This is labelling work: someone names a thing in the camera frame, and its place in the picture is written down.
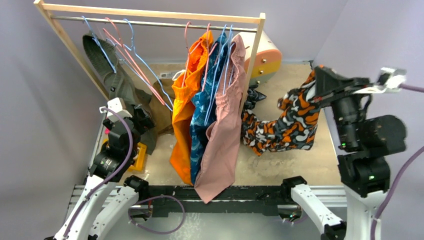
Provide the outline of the camouflage orange black shorts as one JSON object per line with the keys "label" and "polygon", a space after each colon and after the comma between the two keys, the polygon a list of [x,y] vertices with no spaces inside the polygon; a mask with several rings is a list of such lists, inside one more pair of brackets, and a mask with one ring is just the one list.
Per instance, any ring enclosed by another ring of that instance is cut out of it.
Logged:
{"label": "camouflage orange black shorts", "polygon": [[277,101],[282,111],[275,120],[260,120],[250,109],[241,115],[241,142],[261,156],[265,152],[284,152],[312,148],[322,106],[315,102],[316,74],[312,70],[299,87]]}

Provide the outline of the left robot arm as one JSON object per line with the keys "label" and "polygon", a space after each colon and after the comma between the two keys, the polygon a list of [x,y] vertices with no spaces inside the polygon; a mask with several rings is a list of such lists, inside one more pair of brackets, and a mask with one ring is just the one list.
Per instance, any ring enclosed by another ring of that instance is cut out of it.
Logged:
{"label": "left robot arm", "polygon": [[130,206],[149,199],[149,183],[131,175],[106,203],[134,164],[141,135],[154,127],[150,114],[141,106],[126,110],[113,103],[99,110],[108,113],[103,121],[109,130],[108,140],[94,157],[82,194],[53,240],[103,240]]}

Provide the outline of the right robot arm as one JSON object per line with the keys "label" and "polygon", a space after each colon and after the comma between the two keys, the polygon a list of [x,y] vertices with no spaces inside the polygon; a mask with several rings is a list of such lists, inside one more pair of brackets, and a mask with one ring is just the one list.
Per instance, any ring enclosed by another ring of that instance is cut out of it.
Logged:
{"label": "right robot arm", "polygon": [[376,82],[367,77],[344,77],[331,68],[314,68],[316,96],[331,107],[343,155],[337,157],[344,187],[347,220],[330,211],[301,176],[286,178],[280,196],[296,203],[317,227],[323,240],[378,240],[378,208],[389,195],[391,170],[385,157],[406,150],[406,126],[394,115],[367,118],[362,98],[398,93],[406,70],[382,67]]}

